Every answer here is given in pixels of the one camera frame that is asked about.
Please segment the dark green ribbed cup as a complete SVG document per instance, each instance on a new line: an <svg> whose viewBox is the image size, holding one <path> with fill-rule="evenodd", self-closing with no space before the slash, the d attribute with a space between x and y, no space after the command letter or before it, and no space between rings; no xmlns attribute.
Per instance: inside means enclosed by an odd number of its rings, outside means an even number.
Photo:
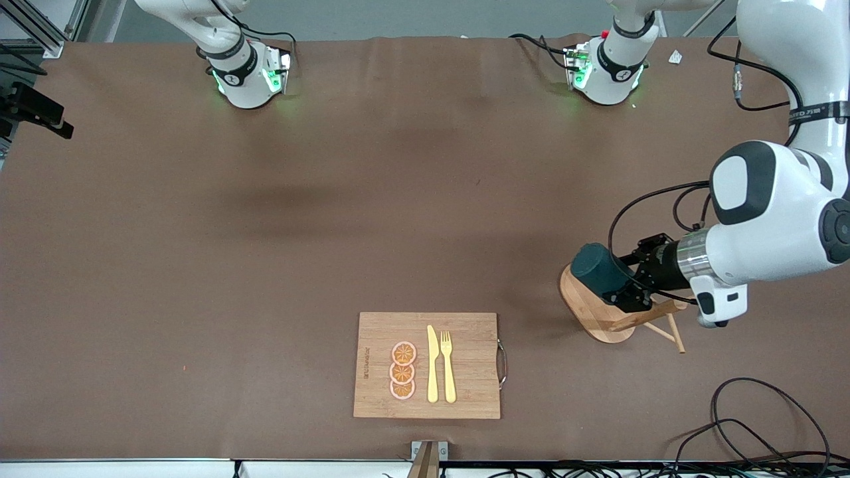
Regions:
<svg viewBox="0 0 850 478"><path fill-rule="evenodd" d="M601 243L586 243L570 263L570 272L577 281L607 305L613 305L616 296L626 284L634 270L619 257L612 256Z"/></svg>

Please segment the wooden mug tree stand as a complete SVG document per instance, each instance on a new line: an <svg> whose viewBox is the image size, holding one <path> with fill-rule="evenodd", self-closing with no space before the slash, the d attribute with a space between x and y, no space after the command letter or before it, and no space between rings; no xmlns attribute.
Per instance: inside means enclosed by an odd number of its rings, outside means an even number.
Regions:
<svg viewBox="0 0 850 478"><path fill-rule="evenodd" d="M649 311L625 313L616 306L604 303L575 278L571 272L571 264L567 264L560 275L559 290L580 326L598 342L622 344L634 335L635 330L646 327L674 344L678 353L686 353L675 317L678 312L688 307L683 301L659 301L653 297L653 305Z"/></svg>

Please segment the bamboo cutting board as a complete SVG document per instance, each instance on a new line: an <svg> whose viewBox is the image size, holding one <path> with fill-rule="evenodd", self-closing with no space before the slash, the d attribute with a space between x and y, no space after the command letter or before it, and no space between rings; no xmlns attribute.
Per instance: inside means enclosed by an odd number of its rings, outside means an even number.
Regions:
<svg viewBox="0 0 850 478"><path fill-rule="evenodd" d="M450 331L456 402L444 399L444 358L436 361L438 401L428 402L428 334L431 324ZM400 341L417 348L416 393L397 400L389 391L390 352ZM353 389L356 418L389 420L498 420L501 385L495 313L362 312L359 315L357 366Z"/></svg>

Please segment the yellow plastic fork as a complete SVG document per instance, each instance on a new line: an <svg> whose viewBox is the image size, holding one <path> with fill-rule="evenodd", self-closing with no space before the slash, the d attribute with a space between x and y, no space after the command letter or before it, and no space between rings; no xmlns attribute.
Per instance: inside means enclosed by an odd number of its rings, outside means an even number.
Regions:
<svg viewBox="0 0 850 478"><path fill-rule="evenodd" d="M446 399L446 402L454 404L458 399L458 393L456 392L452 366L453 342L450 331L442 331L440 333L440 350L444 358L444 399Z"/></svg>

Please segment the yellow plastic knife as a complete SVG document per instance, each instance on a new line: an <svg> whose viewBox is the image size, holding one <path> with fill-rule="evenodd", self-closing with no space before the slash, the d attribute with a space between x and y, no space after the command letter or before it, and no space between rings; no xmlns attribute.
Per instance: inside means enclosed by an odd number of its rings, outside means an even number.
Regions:
<svg viewBox="0 0 850 478"><path fill-rule="evenodd" d="M440 342L438 342L436 331L431 324L427 326L428 334L428 402L434 404L438 401L438 378L436 361L440 356Z"/></svg>

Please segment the brown table cover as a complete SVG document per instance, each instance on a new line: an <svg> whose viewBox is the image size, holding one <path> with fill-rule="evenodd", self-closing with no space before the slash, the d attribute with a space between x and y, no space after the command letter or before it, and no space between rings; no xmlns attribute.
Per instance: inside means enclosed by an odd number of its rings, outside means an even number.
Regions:
<svg viewBox="0 0 850 478"><path fill-rule="evenodd" d="M850 264L752 285L725 329L678 315L684 355L645 329L599 344L561 299L630 200L783 136L703 40L658 42L617 107L516 40L297 49L297 95L257 111L188 43L45 64L75 132L22 126L0 172L0 457L667 459L734 377L850 456ZM500 420L353 417L364 311L497 313Z"/></svg>

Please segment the aluminium frame profile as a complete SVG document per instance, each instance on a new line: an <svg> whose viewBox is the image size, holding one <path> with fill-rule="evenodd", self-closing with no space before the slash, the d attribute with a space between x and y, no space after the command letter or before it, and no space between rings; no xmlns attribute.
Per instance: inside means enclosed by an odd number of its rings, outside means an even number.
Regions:
<svg viewBox="0 0 850 478"><path fill-rule="evenodd" d="M91 0L0 0L0 42L10 48L39 48L45 58L60 58L64 44L76 40Z"/></svg>

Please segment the metal table edge bracket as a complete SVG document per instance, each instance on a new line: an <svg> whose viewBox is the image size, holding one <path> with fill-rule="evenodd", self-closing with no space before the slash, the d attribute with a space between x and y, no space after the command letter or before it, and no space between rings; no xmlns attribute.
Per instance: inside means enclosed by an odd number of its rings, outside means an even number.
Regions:
<svg viewBox="0 0 850 478"><path fill-rule="evenodd" d="M413 441L412 466L407 478L446 478L444 461L449 459L448 441Z"/></svg>

